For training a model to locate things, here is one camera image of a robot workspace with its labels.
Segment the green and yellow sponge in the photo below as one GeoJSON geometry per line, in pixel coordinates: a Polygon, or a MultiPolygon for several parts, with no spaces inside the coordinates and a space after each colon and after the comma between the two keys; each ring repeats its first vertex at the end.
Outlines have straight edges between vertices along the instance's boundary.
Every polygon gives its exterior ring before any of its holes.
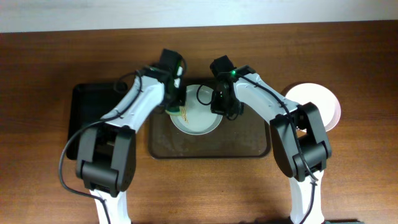
{"type": "Polygon", "coordinates": [[[165,108],[165,112],[170,115],[170,116],[181,116],[182,115],[182,109],[180,106],[171,106],[165,108]]]}

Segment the pale blue plate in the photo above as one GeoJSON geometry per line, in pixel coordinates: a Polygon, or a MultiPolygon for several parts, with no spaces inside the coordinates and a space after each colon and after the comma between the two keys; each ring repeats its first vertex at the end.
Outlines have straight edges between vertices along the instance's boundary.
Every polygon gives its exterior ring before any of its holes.
{"type": "Polygon", "coordinates": [[[202,135],[212,132],[221,123],[222,115],[211,112],[210,105],[197,100],[199,85],[187,86],[185,106],[180,115],[170,115],[174,126],[190,135],[202,135]]]}

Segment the white plate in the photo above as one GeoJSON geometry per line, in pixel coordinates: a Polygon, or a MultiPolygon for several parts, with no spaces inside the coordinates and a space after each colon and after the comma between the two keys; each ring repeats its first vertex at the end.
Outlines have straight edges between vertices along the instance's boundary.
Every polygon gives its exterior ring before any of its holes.
{"type": "Polygon", "coordinates": [[[289,100],[304,105],[308,102],[313,103],[320,111],[320,115],[325,124],[325,102],[327,96],[332,93],[326,87],[316,83],[302,83],[292,87],[285,95],[289,100]]]}
{"type": "Polygon", "coordinates": [[[331,131],[340,121],[341,118],[341,105],[337,97],[330,93],[325,102],[325,129],[331,131]]]}

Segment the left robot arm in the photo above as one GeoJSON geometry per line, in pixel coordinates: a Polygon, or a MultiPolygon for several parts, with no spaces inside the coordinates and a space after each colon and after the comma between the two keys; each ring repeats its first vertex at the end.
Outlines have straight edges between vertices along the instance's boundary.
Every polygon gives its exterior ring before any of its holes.
{"type": "Polygon", "coordinates": [[[136,133],[158,106],[176,113],[185,102],[177,65],[135,71],[131,88],[109,112],[84,128],[79,138],[76,176],[96,201],[100,223],[130,223],[127,189],[136,169],[136,133]]]}

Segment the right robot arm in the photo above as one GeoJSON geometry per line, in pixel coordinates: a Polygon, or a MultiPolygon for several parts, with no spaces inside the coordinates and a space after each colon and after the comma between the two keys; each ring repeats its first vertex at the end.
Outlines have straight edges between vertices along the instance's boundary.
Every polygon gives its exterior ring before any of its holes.
{"type": "Polygon", "coordinates": [[[211,100],[213,113],[239,115],[241,106],[253,109],[270,127],[274,159],[289,178],[292,223],[324,223],[321,181],[330,142],[319,109],[301,105],[267,85],[250,66],[210,67],[217,89],[211,100]]]}

